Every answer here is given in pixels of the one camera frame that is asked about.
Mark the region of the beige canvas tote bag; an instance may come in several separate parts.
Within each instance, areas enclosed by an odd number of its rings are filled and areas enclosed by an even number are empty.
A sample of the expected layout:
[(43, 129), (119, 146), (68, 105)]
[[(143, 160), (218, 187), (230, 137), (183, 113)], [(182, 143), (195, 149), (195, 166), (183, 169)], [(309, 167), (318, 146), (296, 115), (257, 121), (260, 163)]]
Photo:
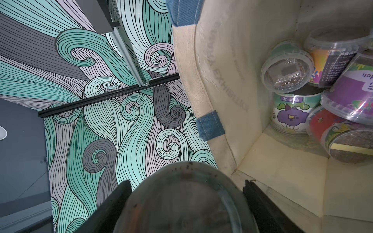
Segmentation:
[(305, 50), (310, 32), (323, 27), (367, 29), (364, 51), (373, 51), (372, 1), (166, 1), (166, 8), (178, 71), (218, 168), (240, 188), (255, 180), (303, 232), (372, 232), (373, 162), (341, 163), (308, 133), (276, 130), (275, 92), (260, 78), (277, 44), (293, 40)]

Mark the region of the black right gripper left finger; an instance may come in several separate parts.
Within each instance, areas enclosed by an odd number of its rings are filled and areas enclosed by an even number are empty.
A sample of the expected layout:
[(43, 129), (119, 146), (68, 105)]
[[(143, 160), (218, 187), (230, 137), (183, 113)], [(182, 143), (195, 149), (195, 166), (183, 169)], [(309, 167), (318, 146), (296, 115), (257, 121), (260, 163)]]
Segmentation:
[(131, 194), (130, 181), (123, 181), (75, 232), (112, 233)]

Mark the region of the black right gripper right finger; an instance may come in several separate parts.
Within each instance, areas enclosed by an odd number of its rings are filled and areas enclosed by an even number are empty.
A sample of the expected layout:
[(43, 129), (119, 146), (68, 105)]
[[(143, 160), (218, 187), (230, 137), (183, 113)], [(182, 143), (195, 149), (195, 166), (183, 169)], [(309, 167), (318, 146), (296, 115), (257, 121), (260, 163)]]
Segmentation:
[(294, 222), (256, 185), (246, 180), (243, 194), (261, 233), (302, 233)]

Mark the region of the clear teal rim jar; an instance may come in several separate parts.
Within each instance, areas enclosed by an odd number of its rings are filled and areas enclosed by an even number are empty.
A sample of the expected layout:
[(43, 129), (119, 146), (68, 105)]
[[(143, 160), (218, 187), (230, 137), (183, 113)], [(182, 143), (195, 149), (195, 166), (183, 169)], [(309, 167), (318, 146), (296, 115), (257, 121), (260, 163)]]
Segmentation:
[(216, 168), (177, 162), (135, 188), (116, 233), (256, 233), (243, 192)]

